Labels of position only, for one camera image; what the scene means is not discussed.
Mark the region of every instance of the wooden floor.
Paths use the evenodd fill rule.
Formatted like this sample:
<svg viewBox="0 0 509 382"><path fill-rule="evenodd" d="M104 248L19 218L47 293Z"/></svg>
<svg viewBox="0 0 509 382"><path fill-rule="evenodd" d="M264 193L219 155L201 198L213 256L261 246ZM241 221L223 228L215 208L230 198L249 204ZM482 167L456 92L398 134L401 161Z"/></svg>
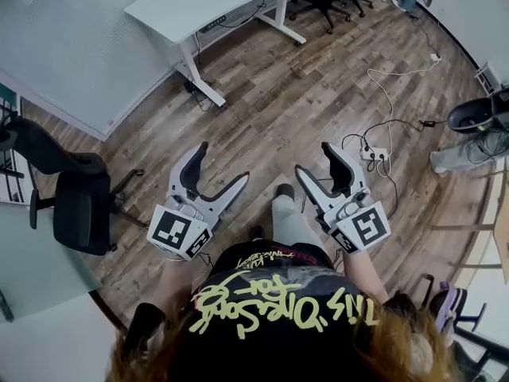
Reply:
<svg viewBox="0 0 509 382"><path fill-rule="evenodd" d="M202 103L207 110L203 112L184 90L183 78L175 75L105 143L33 105L27 114L69 150L99 153L114 183L131 168L145 169L147 175L129 188L126 203L128 212L142 220L149 220L155 205L164 202L175 161L203 140L210 142L200 181L206 195L249 170L247 188L204 250L214 261L236 240L245 239L250 226L262 223L271 232L269 205L277 184L294 184L296 202L302 202L295 164L317 177L328 176L322 141L340 145L346 134L362 134L389 118L389 103L367 78L369 68L407 72L431 65L432 50L422 30L390 4L376 2L365 18L355 14L351 23L343 16L334 19L335 33L328 35L318 12L299 16L291 26L308 39L300 47L253 21L202 53L204 78L225 95L224 109L207 110L208 104ZM443 61L426 74L380 78L394 101L394 117L412 123L443 120L455 105L483 95L473 78L474 68L460 49L431 20L425 19L424 27ZM392 131L391 176L398 185L399 208L390 221L392 236L372 248L371 256L390 294L403 289L418 298L421 275L451 279L454 270L447 262L461 261L470 239L462 232L431 232L429 226L476 222L487 182L467 174L438 177L429 169L429 152L458 139L445 124L419 134L395 123ZM368 140L372 146L388 148L387 126L373 129ZM349 138L345 145L359 159L359 140ZM367 177L374 198L382 200L389 213L395 203L393 185L376 172ZM43 195L52 195L55 178L38 174L37 180ZM314 222L309 202L305 215ZM334 241L317 224L313 228L334 253ZM128 322L136 305L151 294L164 260L135 226L118 223L114 232L119 236L116 252L85 259L103 283L100 294ZM201 265L196 281L208 270Z"/></svg>

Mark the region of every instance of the hair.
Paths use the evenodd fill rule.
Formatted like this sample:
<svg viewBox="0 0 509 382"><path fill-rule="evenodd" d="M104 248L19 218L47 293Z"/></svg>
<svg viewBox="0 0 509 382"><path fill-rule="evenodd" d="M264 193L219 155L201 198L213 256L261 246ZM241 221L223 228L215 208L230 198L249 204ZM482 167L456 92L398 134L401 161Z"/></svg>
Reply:
<svg viewBox="0 0 509 382"><path fill-rule="evenodd" d="M444 337L429 313L408 310L410 301L397 294L385 306L377 305L379 324L357 322L353 349L372 380L380 382L449 382L460 380ZM124 357L125 335L120 335L111 355L107 382L162 382L172 375L186 318L161 326L150 347Z"/></svg>

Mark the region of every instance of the sneaker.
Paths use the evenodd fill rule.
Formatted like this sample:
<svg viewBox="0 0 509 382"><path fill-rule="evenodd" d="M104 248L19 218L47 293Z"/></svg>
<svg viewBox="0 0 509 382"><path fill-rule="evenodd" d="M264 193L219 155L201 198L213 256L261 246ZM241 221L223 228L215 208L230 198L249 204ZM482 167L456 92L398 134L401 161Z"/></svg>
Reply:
<svg viewBox="0 0 509 382"><path fill-rule="evenodd" d="M249 230L249 240L265 239L265 230L260 226L254 226Z"/></svg>
<svg viewBox="0 0 509 382"><path fill-rule="evenodd" d="M394 4L398 9L406 13L406 10L400 6L401 2L399 0L392 0L392 4Z"/></svg>
<svg viewBox="0 0 509 382"><path fill-rule="evenodd" d="M290 197L292 201L295 201L295 190L290 184L280 184L276 188L276 198L280 195L286 195Z"/></svg>

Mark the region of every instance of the standing desk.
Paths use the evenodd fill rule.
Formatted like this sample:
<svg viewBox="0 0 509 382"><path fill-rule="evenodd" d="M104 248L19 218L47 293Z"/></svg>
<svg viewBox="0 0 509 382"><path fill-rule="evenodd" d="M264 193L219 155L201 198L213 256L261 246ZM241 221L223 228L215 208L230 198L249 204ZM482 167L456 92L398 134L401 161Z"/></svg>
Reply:
<svg viewBox="0 0 509 382"><path fill-rule="evenodd" d="M211 21L251 1L253 0L137 0L125 8L125 12L178 47L181 61L175 65L175 69L192 81L217 106L223 106L224 98L201 79L187 38ZM304 44L306 39L303 36L284 25L287 1L278 0L274 20L263 13L258 13L255 17L299 44Z"/></svg>

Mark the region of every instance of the black t-shirt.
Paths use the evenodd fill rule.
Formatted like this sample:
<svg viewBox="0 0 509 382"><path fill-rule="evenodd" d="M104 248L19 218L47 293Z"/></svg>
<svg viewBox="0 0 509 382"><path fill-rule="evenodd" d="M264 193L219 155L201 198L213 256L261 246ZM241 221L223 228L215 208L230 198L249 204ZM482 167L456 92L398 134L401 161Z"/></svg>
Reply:
<svg viewBox="0 0 509 382"><path fill-rule="evenodd" d="M365 318L363 337L354 344L360 312ZM299 375L316 361L362 366L358 349L377 322L373 301L339 275L320 248L271 240L227 249L182 315L171 366L181 375L189 369L193 375L206 375L207 369L226 364L229 369L258 364L245 368L251 368L251 374L259 372L259 366L291 363L297 371L302 367ZM163 320L155 306L141 304L126 348L143 346Z"/></svg>

